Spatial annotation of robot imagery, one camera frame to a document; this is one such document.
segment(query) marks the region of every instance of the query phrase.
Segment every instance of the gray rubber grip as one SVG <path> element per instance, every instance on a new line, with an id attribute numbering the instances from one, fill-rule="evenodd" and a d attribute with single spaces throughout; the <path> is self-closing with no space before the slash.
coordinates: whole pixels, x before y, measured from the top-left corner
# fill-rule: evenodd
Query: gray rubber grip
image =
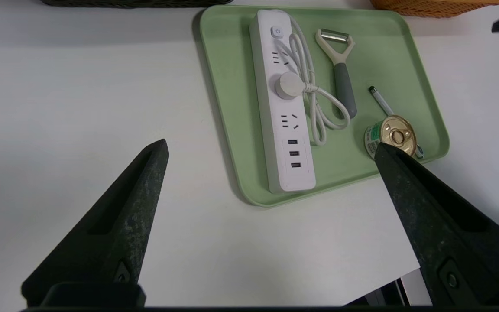
<path id="1" fill-rule="evenodd" d="M 357 115 L 357 107 L 355 106 L 348 67 L 345 63 L 338 63 L 334 66 L 334 82 L 336 84 L 336 98 L 348 110 L 350 118 L 354 118 Z"/>

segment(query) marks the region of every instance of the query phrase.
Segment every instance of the peeler blade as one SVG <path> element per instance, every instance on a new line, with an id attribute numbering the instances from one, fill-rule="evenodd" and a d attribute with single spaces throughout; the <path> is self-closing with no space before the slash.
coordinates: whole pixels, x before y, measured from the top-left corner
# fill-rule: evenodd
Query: peeler blade
<path id="1" fill-rule="evenodd" d="M 349 36 L 350 35 L 346 33 L 335 32 L 334 30 L 321 28 L 321 37 L 323 37 L 325 40 L 348 43 Z"/>

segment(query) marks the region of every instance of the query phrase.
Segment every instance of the power cord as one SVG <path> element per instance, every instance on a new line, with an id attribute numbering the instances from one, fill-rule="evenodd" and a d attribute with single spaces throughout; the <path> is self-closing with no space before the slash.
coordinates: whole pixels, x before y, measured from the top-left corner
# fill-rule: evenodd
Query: power cord
<path id="1" fill-rule="evenodd" d="M 275 11 L 287 14 L 283 10 Z M 301 28 L 299 28 L 298 22 L 290 14 L 287 15 L 290 17 L 292 27 L 295 29 L 295 33 L 292 33 L 289 37 L 291 51 L 287 51 L 287 53 L 289 53 L 289 57 L 291 57 L 295 62 L 295 65 L 299 71 L 298 75 L 300 81 L 293 79 L 293 77 L 291 77 L 291 74 L 293 75 L 293 73 L 290 71 L 281 76 L 275 84 L 275 88 L 281 97 L 283 97 L 283 95 L 292 97 L 294 94 L 303 94 L 309 102 L 309 112 L 311 113 L 311 134 L 313 134 L 313 141 L 315 141 L 315 144 L 318 146 L 323 146 L 327 142 L 327 130 L 325 128 L 325 124 L 333 130 L 343 130 L 350 124 L 350 115 L 348 110 L 338 99 L 336 99 L 336 97 L 315 84 L 315 69 L 313 67 L 313 60 L 311 59 L 311 53 L 309 53 L 307 41 L 305 41 L 305 36 L 303 36 Z M 345 120 L 343 124 L 333 123 L 323 113 L 323 110 L 317 102 L 317 93 L 323 97 L 326 97 L 341 111 Z"/>

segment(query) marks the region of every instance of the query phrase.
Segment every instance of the white cable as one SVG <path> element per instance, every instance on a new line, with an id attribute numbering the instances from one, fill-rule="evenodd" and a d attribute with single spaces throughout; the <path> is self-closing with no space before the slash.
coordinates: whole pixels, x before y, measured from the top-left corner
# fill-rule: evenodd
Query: white cable
<path id="1" fill-rule="evenodd" d="M 287 14 L 283 10 L 275 11 Z M 289 37 L 291 49 L 289 56 L 294 60 L 299 71 L 299 77 L 303 83 L 305 83 L 305 89 L 303 90 L 304 95 L 309 95 L 307 99 L 309 102 L 309 112 L 311 113 L 311 134 L 313 134 L 313 140 L 318 146 L 323 146 L 327 142 L 327 130 L 325 128 L 325 124 L 331 129 L 343 130 L 350 124 L 350 115 L 348 110 L 338 99 L 336 99 L 336 97 L 315 84 L 315 69 L 313 68 L 313 60 L 311 59 L 311 53 L 309 53 L 309 47 L 305 41 L 305 36 L 303 36 L 301 28 L 299 28 L 298 22 L 290 16 L 290 14 L 287 15 L 290 17 L 292 27 L 295 29 L 295 33 L 291 34 Z M 323 97 L 326 97 L 332 104 L 340 109 L 342 115 L 344 115 L 345 122 L 343 124 L 333 123 L 323 113 L 323 110 L 317 102 L 317 93 Z"/>

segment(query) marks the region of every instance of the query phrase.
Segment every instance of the power strip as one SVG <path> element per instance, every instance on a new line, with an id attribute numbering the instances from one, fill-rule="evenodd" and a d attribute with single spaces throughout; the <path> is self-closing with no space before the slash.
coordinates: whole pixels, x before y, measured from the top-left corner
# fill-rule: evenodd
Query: power strip
<path id="1" fill-rule="evenodd" d="M 249 27 L 269 190 L 295 192 L 315 187 L 315 169 L 301 94 L 279 97 L 275 83 L 296 66 L 286 53 L 292 33 L 290 17 L 259 10 Z"/>

